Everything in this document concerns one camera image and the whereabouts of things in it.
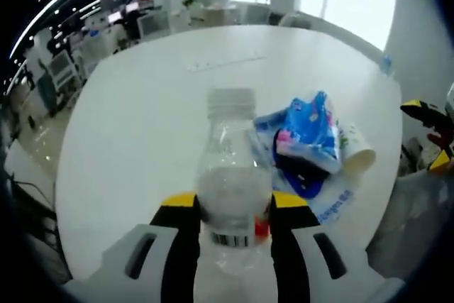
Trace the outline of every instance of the table surface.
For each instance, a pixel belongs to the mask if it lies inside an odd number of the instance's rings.
[[[74,108],[57,176],[56,209],[72,275],[83,279],[168,196],[192,190],[209,122],[210,87],[252,87],[257,114],[312,90],[330,95],[377,160],[333,228],[366,248],[392,191],[402,143],[401,92],[375,63],[323,33],[272,26],[188,31],[99,64]]]

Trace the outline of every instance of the paper cup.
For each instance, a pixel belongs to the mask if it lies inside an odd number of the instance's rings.
[[[347,175],[359,175],[375,162],[375,151],[354,125],[340,126],[342,169]]]

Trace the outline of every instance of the black cable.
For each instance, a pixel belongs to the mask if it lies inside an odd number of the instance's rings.
[[[38,192],[40,192],[40,194],[43,196],[44,200],[50,205],[50,207],[51,207],[53,210],[55,210],[54,205],[52,205],[52,204],[49,202],[48,198],[44,195],[43,191],[41,191],[41,189],[39,189],[38,186],[36,186],[35,184],[32,184],[31,182],[23,182],[23,181],[17,181],[17,180],[12,180],[12,181],[14,181],[16,184],[24,184],[24,185],[28,185],[28,186],[35,187],[36,190],[37,190]]]

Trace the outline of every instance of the computer monitor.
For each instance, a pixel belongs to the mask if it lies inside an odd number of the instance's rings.
[[[115,12],[113,14],[110,14],[109,17],[108,17],[108,20],[109,20],[109,23],[110,24],[113,24],[115,23],[116,21],[119,21],[123,19],[123,16],[121,15],[121,12],[118,11],[118,12]]]
[[[132,11],[138,11],[138,10],[139,10],[139,3],[137,1],[134,1],[133,3],[126,5],[126,13],[129,13]]]

